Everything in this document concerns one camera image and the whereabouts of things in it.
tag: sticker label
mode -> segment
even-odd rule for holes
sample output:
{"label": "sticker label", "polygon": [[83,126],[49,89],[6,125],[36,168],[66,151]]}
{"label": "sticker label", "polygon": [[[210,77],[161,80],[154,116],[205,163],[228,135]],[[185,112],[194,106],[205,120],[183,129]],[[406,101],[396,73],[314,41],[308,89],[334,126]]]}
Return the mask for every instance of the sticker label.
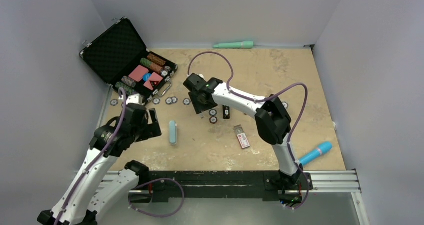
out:
{"label": "sticker label", "polygon": [[241,149],[249,148],[251,145],[249,143],[248,137],[246,136],[245,131],[241,125],[234,127],[234,132],[237,135],[238,142],[240,143]]}
{"label": "sticker label", "polygon": [[248,138],[246,137],[246,133],[242,133],[238,135],[238,142],[240,143],[240,146],[242,149],[246,149],[250,147]]}

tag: metal frame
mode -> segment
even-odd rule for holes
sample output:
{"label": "metal frame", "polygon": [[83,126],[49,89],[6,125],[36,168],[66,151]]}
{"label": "metal frame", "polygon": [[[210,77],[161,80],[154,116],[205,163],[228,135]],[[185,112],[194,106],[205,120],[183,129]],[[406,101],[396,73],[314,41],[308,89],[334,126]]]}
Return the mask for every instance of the metal frame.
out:
{"label": "metal frame", "polygon": [[[367,211],[361,196],[361,186],[358,174],[355,170],[317,170],[305,171],[310,173],[314,188],[311,193],[348,193],[352,196],[352,201],[356,210],[356,214],[360,225],[369,225]],[[97,192],[109,185],[117,176],[119,171],[109,171],[103,178]],[[129,194],[140,194],[142,191],[131,190]],[[298,190],[287,190],[287,194],[297,194]]]}

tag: mint green object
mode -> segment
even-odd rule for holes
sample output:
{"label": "mint green object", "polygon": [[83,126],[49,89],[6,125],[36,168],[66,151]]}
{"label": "mint green object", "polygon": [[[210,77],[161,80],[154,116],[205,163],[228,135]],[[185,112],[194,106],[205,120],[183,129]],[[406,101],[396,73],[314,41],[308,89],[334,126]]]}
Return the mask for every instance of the mint green object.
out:
{"label": "mint green object", "polygon": [[214,49],[251,49],[253,48],[253,41],[219,43],[213,45]]}
{"label": "mint green object", "polygon": [[177,123],[174,120],[169,122],[169,143],[177,144]]}

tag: poker chip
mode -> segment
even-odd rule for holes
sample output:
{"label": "poker chip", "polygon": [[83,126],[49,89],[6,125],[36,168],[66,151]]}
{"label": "poker chip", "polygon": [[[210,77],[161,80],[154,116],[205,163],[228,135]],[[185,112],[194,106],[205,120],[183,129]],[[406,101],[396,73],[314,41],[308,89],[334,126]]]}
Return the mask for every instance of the poker chip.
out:
{"label": "poker chip", "polygon": [[155,98],[155,99],[153,99],[153,104],[154,105],[158,105],[158,104],[160,104],[161,103],[161,100],[159,99],[159,98]]}
{"label": "poker chip", "polygon": [[192,103],[192,101],[190,101],[190,99],[186,98],[186,99],[184,99],[184,100],[182,101],[182,103],[183,103],[184,105],[190,105],[190,104]]}
{"label": "poker chip", "polygon": [[160,73],[160,75],[161,75],[162,77],[166,77],[166,76],[168,76],[168,74],[169,74],[169,72],[168,72],[168,71],[166,71],[166,70],[163,70],[163,71]]}
{"label": "poker chip", "polygon": [[110,105],[115,107],[116,105],[118,105],[118,100],[112,99],[112,101],[110,101]]}
{"label": "poker chip", "polygon": [[211,115],[212,117],[215,117],[216,115],[217,115],[217,110],[215,110],[215,109],[211,109],[210,111],[209,111],[209,115]]}
{"label": "poker chip", "polygon": [[168,105],[171,105],[171,104],[173,103],[172,98],[171,98],[171,97],[168,97],[168,98],[165,100],[165,103],[166,103],[166,104],[168,104]]}
{"label": "poker chip", "polygon": [[218,118],[217,118],[216,116],[211,116],[211,117],[209,118],[209,122],[210,122],[211,124],[216,124],[216,123],[218,122]]}

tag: gray floor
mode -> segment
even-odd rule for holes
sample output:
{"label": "gray floor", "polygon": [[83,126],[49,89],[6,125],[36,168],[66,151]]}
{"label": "gray floor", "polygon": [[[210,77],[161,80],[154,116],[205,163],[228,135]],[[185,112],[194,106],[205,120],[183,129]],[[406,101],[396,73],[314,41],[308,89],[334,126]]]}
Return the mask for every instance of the gray floor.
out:
{"label": "gray floor", "polygon": [[[172,212],[180,203],[172,198],[169,203],[151,203],[143,208],[151,213]],[[182,209],[168,218],[154,218],[128,209],[128,200],[122,198],[99,224],[102,225],[358,225],[354,202],[350,193],[311,193],[299,210],[283,210],[278,202],[260,199],[186,199]]]}

